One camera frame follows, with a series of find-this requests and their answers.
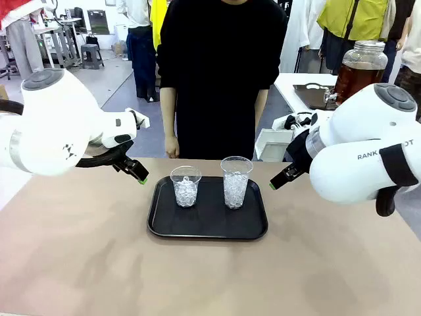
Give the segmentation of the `person's right hand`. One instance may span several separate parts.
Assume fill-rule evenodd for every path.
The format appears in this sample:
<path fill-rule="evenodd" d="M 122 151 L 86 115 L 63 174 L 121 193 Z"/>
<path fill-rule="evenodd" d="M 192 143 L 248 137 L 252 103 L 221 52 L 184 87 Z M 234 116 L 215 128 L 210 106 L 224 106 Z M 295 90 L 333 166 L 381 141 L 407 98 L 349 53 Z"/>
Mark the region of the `person's right hand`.
<path fill-rule="evenodd" d="M 165 151 L 170 159 L 177 159 L 180 155 L 178 139 L 175 136 L 166 136 L 164 140 Z"/>

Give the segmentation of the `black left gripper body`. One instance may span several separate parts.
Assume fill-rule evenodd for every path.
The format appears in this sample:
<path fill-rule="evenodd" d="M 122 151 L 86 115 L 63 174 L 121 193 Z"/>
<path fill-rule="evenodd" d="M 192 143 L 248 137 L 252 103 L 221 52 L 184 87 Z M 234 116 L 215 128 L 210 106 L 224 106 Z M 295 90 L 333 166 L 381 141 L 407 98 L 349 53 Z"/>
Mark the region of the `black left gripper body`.
<path fill-rule="evenodd" d="M 112 164 L 112 167 L 116 172 L 123 171 L 125 173 L 131 173 L 130 168 L 133 163 L 132 160 L 127 156 L 127 151 L 133 146 L 133 142 L 124 142 L 116 147 L 116 160 Z"/>

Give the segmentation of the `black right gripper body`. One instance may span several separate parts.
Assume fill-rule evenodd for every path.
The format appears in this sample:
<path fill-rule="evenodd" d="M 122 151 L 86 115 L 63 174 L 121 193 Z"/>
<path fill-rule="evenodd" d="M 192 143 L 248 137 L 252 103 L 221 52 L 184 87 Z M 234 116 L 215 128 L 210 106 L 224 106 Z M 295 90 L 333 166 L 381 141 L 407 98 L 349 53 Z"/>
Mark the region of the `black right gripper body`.
<path fill-rule="evenodd" d="M 316 156 L 309 130 L 296 136 L 286 151 L 292 158 L 292 163 L 287 167 L 288 172 L 309 172 L 312 160 Z"/>

